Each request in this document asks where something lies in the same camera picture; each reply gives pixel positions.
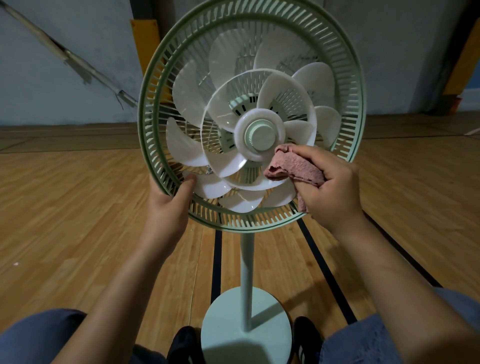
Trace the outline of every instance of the standing fan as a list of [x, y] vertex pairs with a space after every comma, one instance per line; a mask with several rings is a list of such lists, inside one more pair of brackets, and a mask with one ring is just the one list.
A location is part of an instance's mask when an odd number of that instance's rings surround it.
[[202, 326], [207, 363], [286, 363], [291, 328], [252, 287], [254, 233], [301, 218], [290, 180], [263, 175], [282, 143], [354, 158], [365, 119], [360, 64], [345, 32], [307, 0], [208, 0], [162, 40], [145, 74], [138, 132], [151, 174], [174, 195], [197, 174], [190, 217], [241, 235], [241, 285]]

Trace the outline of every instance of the round fan base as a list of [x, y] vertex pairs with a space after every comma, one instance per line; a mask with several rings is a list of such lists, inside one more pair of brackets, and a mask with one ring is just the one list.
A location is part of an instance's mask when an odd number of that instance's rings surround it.
[[254, 287], [252, 330], [240, 329], [240, 287], [221, 294], [208, 309], [201, 333], [207, 364], [287, 364], [292, 330], [274, 296]]

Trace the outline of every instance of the pants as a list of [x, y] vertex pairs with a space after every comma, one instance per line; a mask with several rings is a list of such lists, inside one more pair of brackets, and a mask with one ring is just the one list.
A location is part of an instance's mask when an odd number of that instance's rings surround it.
[[[465, 320], [480, 331], [480, 304], [446, 289], [437, 289]], [[86, 314], [55, 309], [24, 318], [0, 336], [0, 363], [48, 364], [53, 361]], [[166, 364], [159, 353], [135, 345], [130, 364]], [[400, 363], [398, 352], [378, 315], [347, 326], [329, 337], [320, 355], [322, 364]]]
[[[480, 332], [480, 303], [461, 293], [435, 288], [464, 320]], [[321, 364], [400, 364], [400, 355], [379, 315], [358, 321], [329, 337], [322, 346]]]

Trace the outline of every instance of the wooden floor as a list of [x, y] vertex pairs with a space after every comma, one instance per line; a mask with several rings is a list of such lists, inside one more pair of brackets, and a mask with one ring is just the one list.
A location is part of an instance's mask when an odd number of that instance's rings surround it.
[[[371, 117], [356, 163], [364, 209], [440, 284], [480, 301], [475, 113]], [[147, 170], [132, 124], [0, 128], [0, 331], [42, 310], [89, 311], [142, 229]], [[375, 312], [339, 243], [303, 219], [357, 319]], [[222, 234], [221, 291], [240, 283]], [[215, 231], [190, 221], [158, 277], [138, 342], [166, 353], [210, 305]], [[254, 285], [328, 337], [347, 325], [297, 223], [256, 235]]]

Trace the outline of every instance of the yellow padding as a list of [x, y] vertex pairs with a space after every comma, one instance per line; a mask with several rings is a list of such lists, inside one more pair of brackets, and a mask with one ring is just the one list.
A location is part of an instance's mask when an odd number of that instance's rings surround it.
[[[135, 45], [137, 46], [138, 59], [142, 72], [145, 72], [148, 68], [148, 64], [153, 57], [158, 45], [160, 44], [160, 36], [158, 35], [158, 26], [156, 20], [130, 20], [133, 31], [133, 39], [135, 39]], [[156, 77], [160, 77], [159, 72], [154, 72]], [[148, 91], [154, 93], [154, 89], [148, 89]], [[171, 101], [172, 95], [168, 87], [163, 88], [163, 92], [160, 98], [161, 102]]]
[[462, 54], [445, 86], [444, 95], [460, 95], [472, 77], [480, 59], [480, 19], [477, 19]]

